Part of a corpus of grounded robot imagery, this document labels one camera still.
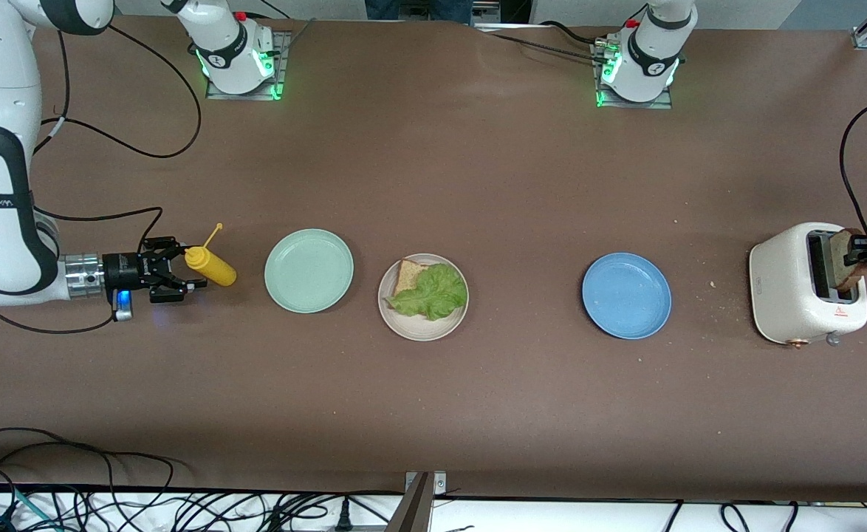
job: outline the jeans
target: jeans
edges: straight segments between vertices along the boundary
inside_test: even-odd
[[[431,19],[469,24],[473,17],[473,0],[430,0]],[[400,0],[365,0],[371,20],[397,20]]]

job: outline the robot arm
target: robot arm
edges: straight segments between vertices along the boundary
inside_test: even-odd
[[[178,279],[171,260],[187,249],[171,236],[131,253],[62,255],[58,229],[35,211],[29,169],[41,124],[34,26],[94,35],[112,21],[112,0],[0,0],[0,306],[34,305],[106,292],[115,319],[131,317],[130,290],[180,301],[206,280]]]
[[[696,20],[693,0],[652,0],[639,24],[608,36],[619,44],[601,81],[625,100],[655,100],[673,82],[679,52]]]
[[[29,168],[41,121],[32,26],[101,33],[112,0],[0,0],[0,305],[68,299],[56,227],[34,212]]]
[[[227,0],[161,0],[177,15],[197,46],[204,73],[221,91],[240,95],[259,87],[275,70],[265,61],[273,32],[244,14],[234,15]]]

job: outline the bread slice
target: bread slice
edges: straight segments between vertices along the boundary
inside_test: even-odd
[[[862,235],[863,232],[860,229],[844,229],[831,236],[831,259],[833,272],[835,272],[831,284],[841,292],[848,292],[866,274],[867,264],[865,263],[858,262],[849,266],[844,264],[844,256],[850,253],[850,239],[853,236]]]
[[[413,262],[413,260],[401,259],[400,266],[397,268],[397,286],[394,287],[392,295],[397,296],[404,290],[413,290],[417,287],[417,276],[428,268],[430,266]]]

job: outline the light green plate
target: light green plate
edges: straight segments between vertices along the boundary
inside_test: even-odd
[[[318,313],[342,299],[352,285],[355,262],[335,233],[302,229],[279,240],[266,259],[266,290],[294,313]]]

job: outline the brown tabletop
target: brown tabletop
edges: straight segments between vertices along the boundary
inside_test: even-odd
[[[176,20],[116,25],[201,83]],[[514,34],[581,51],[551,28]],[[166,66],[114,33],[66,42],[70,115],[152,151],[187,140],[193,104]],[[35,48],[52,117],[55,34]],[[747,292],[756,243],[799,222],[855,225],[837,148],[867,104],[867,52],[844,33],[775,31],[697,31],[686,52],[672,111],[599,109],[580,60],[456,24],[316,21],[282,101],[202,101],[178,158],[66,125],[32,165],[38,205],[163,205],[153,234],[185,242],[223,222],[212,247],[240,279],[179,305],[136,293],[132,322],[88,334],[0,322],[0,426],[186,460],[177,485],[397,489],[437,468],[465,494],[867,499],[867,325],[838,348],[779,347]],[[867,214],[867,117],[849,170]],[[130,251],[146,222],[65,222],[62,245]],[[262,278],[272,246],[305,227],[355,257],[348,294],[311,316],[275,305]],[[615,251],[648,257],[673,289],[646,340],[607,336],[582,307],[585,269]],[[457,263],[471,292],[460,328],[426,344],[377,312],[384,270],[419,252]],[[109,310],[5,312],[79,327]],[[23,480],[106,481],[69,452],[19,464]],[[119,481],[161,474],[136,465]]]

